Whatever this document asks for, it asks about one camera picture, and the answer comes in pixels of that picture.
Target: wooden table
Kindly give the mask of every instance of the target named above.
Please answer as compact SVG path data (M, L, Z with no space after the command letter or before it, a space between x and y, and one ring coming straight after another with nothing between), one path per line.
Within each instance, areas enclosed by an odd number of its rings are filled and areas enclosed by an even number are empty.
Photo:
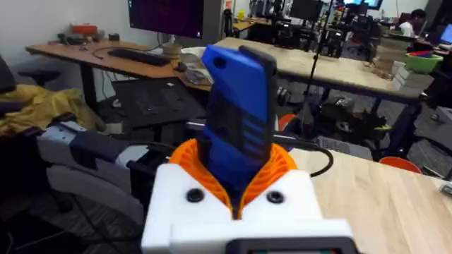
M366 254L452 251L452 198L441 180L331 151L334 165L313 178L325 218L345 218ZM325 155L293 150L299 169L313 172Z
M267 20L266 18L245 18L243 20L238 20L232 24L232 27L237 29L235 37L239 37L241 31L245 31L255 24L271 25L271 20Z
M298 49L283 49L270 44L225 38L215 45L238 49L245 45L261 50L273 56L278 63L278 74L307 82L314 62L314 53L306 53ZM391 101L401 102L417 99L416 94L397 91L391 81L384 80L371 72L362 61L344 58L320 56L314 73L313 85L353 92L372 97L384 95Z
M80 65L83 92L87 104L97 110L97 98L95 92L93 68L98 68L104 71L111 71L122 75L127 75L135 78L170 78L179 77L182 82L199 90L210 91L210 84L195 85L188 81L185 75L174 71L174 66L179 60L173 60L171 64L166 66L152 66L146 63L137 61L121 59L110 56L107 52L113 50L113 47L126 47L131 49L149 49L146 46L129 43L129 42L110 42L108 40L99 43L87 45L87 50L82 50L80 46L66 46L62 44L43 44L26 47L26 50L31 54L40 54L64 61L74 62ZM93 52L98 50L95 54L100 56L97 58L93 56Z

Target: person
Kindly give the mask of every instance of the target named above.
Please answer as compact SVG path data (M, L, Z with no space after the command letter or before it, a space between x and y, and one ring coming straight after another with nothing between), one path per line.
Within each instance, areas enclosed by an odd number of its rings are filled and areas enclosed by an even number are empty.
M413 29L414 25L423 24L427 14L422 9L414 10L411 13L410 19L402 23L399 28L402 30L404 36L414 37L415 31Z

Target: black screw hole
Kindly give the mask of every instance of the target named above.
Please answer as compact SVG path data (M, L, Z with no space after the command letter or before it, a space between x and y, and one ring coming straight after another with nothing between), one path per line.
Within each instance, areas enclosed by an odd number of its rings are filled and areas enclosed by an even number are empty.
M204 192L198 188L193 188L186 194L186 199L189 202L200 202L204 199Z
M280 204L284 202L284 196L279 191L271 191L267 194L267 200L273 204Z
M213 59L213 65L217 68L225 68L226 61L221 57L216 57L215 59Z

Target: green bowl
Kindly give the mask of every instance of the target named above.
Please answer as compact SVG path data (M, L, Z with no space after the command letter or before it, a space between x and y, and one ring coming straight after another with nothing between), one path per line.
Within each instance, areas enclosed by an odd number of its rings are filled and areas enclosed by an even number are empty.
M436 65L443 61L442 56L432 55L429 58L426 57L419 57L419 56L410 56L410 54L407 54L406 64L407 68L410 70L420 73L420 74L427 74L431 73L433 69L435 69Z

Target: office desk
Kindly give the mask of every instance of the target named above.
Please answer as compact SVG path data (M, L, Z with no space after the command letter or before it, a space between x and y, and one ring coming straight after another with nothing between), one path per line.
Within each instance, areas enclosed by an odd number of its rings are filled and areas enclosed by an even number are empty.
M93 68L104 71L127 75L134 78L169 78L179 77L182 82L189 86L200 90L210 90L209 84L194 85L188 81L184 75L173 70L173 66L177 65L179 60L173 60L171 64L166 66L152 66L146 63L120 59L110 56L107 52L112 50L111 47L127 47L132 49L149 49L146 46L129 42L110 42L101 41L86 46L87 50L81 50L80 46L66 46L61 44L43 44L26 47L31 54L40 54L64 61L74 62L80 65L83 92L85 94L86 103L95 111L97 111L97 98L94 83ZM93 56L96 49L106 48L96 53L103 59Z
M242 45L263 51L273 56L278 63L278 76L289 81L309 82L314 53L298 49L283 49L270 44L252 42L236 38L225 38L216 45L237 49ZM408 151L401 149L405 144L407 131L415 128L414 121L420 113L418 92L401 92L396 90L391 81L384 80L371 72L364 62L320 56L314 72L312 85L327 90L340 90L357 95L375 98L372 114L377 113L381 100L399 102L408 105L400 114L391 130L391 143L384 156L406 156Z
M314 53L306 53L298 49L282 49L270 44L249 40L228 37L215 45L231 49L238 49L245 45L261 50L276 59L280 76L302 82L308 81L314 62ZM384 96L388 100L397 102L406 102L418 97L415 94L397 91L391 81L373 74L370 68L364 66L361 61L344 58L334 59L327 56L320 56L317 62L313 85L369 96Z
M245 31L255 24L271 25L271 20L267 21L266 18L245 18L243 20L238 20L237 22L232 23L232 27L238 32L235 36L239 37L241 31Z
M334 165L313 178L326 219L344 218L366 254L450 253L452 198L441 180L331 151ZM299 169L313 172L325 155L291 151Z
M239 32L246 30L250 27L252 27L254 24L256 24L253 21L237 21L236 23L232 24L232 27L237 29Z

